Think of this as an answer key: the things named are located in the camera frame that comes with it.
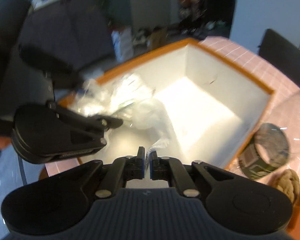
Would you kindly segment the orange white storage box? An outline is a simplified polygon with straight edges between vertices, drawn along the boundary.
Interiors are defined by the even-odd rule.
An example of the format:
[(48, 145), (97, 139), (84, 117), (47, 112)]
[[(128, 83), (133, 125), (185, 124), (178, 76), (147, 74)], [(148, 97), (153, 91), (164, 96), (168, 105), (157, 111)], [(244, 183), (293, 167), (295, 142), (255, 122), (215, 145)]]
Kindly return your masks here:
[[(272, 91), (240, 72), (225, 60), (195, 45), (172, 52), (111, 78), (104, 87), (125, 74), (137, 74), (163, 103), (171, 122), (172, 141), (155, 150), (161, 157), (174, 157), (190, 164), (202, 160), (227, 168), (248, 143), (270, 105)], [(69, 108), (77, 92), (60, 100)], [(140, 146), (149, 150), (154, 133), (124, 125), (106, 133), (107, 145), (95, 159), (111, 163), (134, 155)]]

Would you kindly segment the brown knitted soft item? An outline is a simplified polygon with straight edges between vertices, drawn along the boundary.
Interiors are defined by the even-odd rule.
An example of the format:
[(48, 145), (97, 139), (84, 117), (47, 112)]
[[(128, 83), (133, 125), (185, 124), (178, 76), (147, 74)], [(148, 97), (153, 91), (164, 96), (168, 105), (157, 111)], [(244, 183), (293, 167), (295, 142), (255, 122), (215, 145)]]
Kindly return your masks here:
[(300, 196), (300, 179), (298, 174), (292, 169), (284, 170), (277, 177), (272, 187), (285, 194), (294, 205)]

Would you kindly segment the clear water bottle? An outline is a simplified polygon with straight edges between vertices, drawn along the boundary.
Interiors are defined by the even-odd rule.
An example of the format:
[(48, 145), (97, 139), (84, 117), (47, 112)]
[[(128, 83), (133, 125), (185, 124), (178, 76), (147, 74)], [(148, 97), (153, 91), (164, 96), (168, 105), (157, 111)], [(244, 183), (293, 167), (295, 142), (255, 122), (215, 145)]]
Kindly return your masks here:
[(238, 163), (246, 177), (258, 180), (285, 165), (289, 156), (285, 133), (274, 124), (264, 123), (242, 151)]

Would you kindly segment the clear plastic bag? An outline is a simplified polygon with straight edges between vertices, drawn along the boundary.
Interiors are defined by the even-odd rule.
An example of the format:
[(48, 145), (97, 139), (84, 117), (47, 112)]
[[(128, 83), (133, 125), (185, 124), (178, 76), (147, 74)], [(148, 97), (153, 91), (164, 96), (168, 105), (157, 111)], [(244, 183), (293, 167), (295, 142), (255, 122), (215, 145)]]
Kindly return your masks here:
[(123, 121), (137, 131), (154, 133), (147, 152), (167, 148), (172, 141), (171, 122), (162, 102), (154, 98), (155, 89), (137, 74), (125, 74), (109, 87), (87, 80), (70, 104), (70, 110), (92, 117), (107, 115)]

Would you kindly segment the black dining chair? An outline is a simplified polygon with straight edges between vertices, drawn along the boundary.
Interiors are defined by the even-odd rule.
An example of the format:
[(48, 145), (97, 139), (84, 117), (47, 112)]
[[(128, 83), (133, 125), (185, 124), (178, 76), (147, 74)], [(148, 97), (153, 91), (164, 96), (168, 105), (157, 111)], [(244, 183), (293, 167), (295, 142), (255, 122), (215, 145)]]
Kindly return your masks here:
[(300, 88), (300, 50), (287, 39), (266, 29), (258, 55), (281, 71)]

